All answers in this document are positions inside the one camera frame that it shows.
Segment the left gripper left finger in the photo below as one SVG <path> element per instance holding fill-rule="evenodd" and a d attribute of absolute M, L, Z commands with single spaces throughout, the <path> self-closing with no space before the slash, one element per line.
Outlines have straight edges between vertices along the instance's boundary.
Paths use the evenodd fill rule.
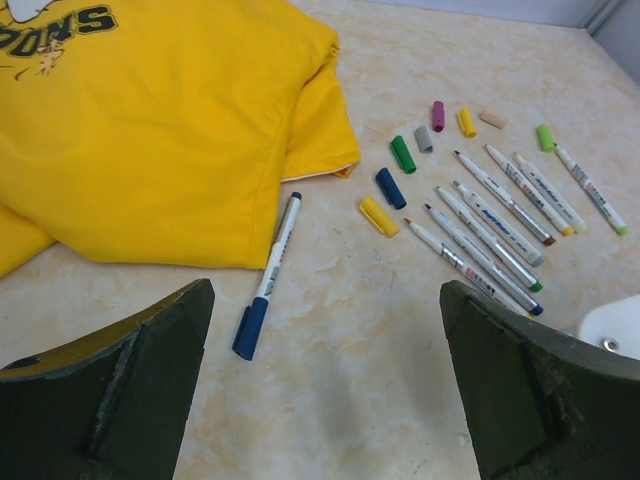
<path fill-rule="evenodd" d="M 215 300 L 198 279 L 1 370 L 4 479 L 170 479 Z"/>

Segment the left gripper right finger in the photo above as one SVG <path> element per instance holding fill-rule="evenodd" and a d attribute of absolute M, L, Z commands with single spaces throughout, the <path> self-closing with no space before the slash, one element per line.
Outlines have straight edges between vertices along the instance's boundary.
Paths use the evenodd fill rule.
<path fill-rule="evenodd" d="M 636 479 L 639 363 L 449 281 L 445 336 L 483 479 Z"/>

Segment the yellow cap short marker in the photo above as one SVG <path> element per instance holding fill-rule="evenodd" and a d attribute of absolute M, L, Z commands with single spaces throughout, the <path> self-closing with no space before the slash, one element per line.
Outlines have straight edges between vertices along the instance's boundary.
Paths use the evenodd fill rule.
<path fill-rule="evenodd" d="M 486 275 L 480 273 L 471 263 L 466 262 L 461 256 L 457 255 L 449 246 L 432 235 L 426 228 L 408 218 L 404 218 L 404 222 L 424 244 L 484 294 L 510 310 L 531 318 L 531 315 L 523 307 L 490 281 Z"/>

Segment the grey cap marker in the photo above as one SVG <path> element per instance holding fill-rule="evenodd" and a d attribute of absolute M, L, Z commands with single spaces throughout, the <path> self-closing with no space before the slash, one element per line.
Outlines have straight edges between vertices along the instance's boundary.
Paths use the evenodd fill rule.
<path fill-rule="evenodd" d="M 514 251 L 532 267 L 539 267 L 544 262 L 542 253 L 524 238 L 495 208 L 480 197 L 475 191 L 454 180 L 453 186 L 461 194 L 464 202 L 476 212 L 483 221 L 514 249 Z"/>

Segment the navy cap rainbow marker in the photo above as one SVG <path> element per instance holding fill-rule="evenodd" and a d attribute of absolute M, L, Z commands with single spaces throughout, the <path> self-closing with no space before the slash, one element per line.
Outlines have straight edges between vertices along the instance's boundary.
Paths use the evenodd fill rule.
<path fill-rule="evenodd" d="M 544 309 L 542 306 L 508 273 L 503 271 L 480 247 L 478 247 L 466 234 L 454 225 L 441 211 L 429 204 L 425 204 L 427 211 L 436 223 L 479 264 L 511 297 L 530 315 L 540 316 Z"/>

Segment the lime green cap marker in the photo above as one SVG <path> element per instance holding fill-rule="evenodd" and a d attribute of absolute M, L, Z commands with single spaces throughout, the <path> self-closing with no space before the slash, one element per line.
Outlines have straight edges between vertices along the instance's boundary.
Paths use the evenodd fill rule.
<path fill-rule="evenodd" d="M 630 233 L 629 227 L 584 169 L 559 144 L 554 144 L 554 151 L 616 234 L 619 236 L 628 235 Z"/>

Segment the beige cap marker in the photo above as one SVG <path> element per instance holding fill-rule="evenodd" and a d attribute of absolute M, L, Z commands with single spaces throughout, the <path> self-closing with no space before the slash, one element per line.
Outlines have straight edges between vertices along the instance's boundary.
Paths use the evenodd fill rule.
<path fill-rule="evenodd" d="M 551 185 L 551 182 L 538 170 L 538 168 L 517 152 L 513 153 L 513 157 L 521 172 L 532 182 L 535 188 L 554 208 L 560 217 L 566 221 L 576 233 L 585 233 L 587 231 L 587 226 L 584 220 L 561 196 L 557 189 Z"/>

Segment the yellow cap rainbow marker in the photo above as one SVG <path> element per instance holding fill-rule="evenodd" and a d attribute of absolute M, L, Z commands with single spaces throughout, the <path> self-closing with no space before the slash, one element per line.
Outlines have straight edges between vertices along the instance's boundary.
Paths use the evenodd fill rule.
<path fill-rule="evenodd" d="M 525 196 L 534 206 L 549 220 L 552 225 L 563 235 L 570 236 L 575 230 L 565 221 L 541 196 L 538 190 L 531 184 L 523 173 L 508 160 L 498 149 L 486 144 L 485 149 L 502 170 L 514 181 L 514 183 L 524 192 Z"/>

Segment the yellow pen cap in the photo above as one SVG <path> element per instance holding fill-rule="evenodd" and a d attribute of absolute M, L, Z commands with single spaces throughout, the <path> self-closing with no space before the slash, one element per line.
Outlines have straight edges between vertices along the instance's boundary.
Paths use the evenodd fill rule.
<path fill-rule="evenodd" d="M 463 135 L 466 138 L 475 138 L 477 135 L 473 115 L 469 107 L 463 107 L 457 113 L 457 119 Z"/>
<path fill-rule="evenodd" d="M 363 198 L 359 210 L 380 233 L 387 237 L 392 238 L 399 232 L 398 225 L 371 196 Z"/>

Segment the navy pen cap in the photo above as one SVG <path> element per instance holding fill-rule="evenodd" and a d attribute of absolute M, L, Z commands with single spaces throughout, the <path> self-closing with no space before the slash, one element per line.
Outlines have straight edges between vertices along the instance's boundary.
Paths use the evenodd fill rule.
<path fill-rule="evenodd" d="M 391 205 L 395 210 L 401 210 L 406 207 L 406 199 L 395 182 L 392 174 L 386 167 L 377 172 L 374 180 L 389 205 Z"/>

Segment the lime green pen cap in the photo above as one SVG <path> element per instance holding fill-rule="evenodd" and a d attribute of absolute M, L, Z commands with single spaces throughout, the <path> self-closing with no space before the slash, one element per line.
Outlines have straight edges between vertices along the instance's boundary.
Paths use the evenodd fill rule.
<path fill-rule="evenodd" d="M 542 123 L 536 127 L 536 135 L 540 148 L 545 153 L 554 151 L 555 142 L 553 139 L 551 128 L 548 124 Z"/>

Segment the beige pen cap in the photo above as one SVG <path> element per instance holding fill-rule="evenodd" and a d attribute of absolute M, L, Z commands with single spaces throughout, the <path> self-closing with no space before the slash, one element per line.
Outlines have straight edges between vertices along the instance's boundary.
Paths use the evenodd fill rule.
<path fill-rule="evenodd" d="M 504 129 L 505 126 L 508 123 L 508 119 L 505 116 L 503 116 L 502 114 L 497 113 L 497 112 L 495 112 L 495 111 L 493 111 L 491 109 L 484 109 L 480 113 L 479 118 L 483 122 L 485 122 L 485 123 L 497 128 L 497 129 Z"/>

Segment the magenta pen cap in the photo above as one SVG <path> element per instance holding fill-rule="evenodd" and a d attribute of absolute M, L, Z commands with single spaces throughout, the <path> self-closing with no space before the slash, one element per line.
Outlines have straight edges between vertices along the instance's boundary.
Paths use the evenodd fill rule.
<path fill-rule="evenodd" d="M 434 132 L 440 133 L 446 126 L 446 113 L 444 103 L 435 101 L 432 106 L 432 129 Z"/>

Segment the grey pen cap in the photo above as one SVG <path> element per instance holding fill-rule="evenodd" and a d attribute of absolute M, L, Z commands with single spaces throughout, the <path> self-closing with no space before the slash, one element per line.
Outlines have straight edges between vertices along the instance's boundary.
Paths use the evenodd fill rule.
<path fill-rule="evenodd" d="M 418 146 L 418 149 L 423 154 L 431 154 L 434 146 L 428 129 L 421 125 L 414 131 L 414 137 Z"/>

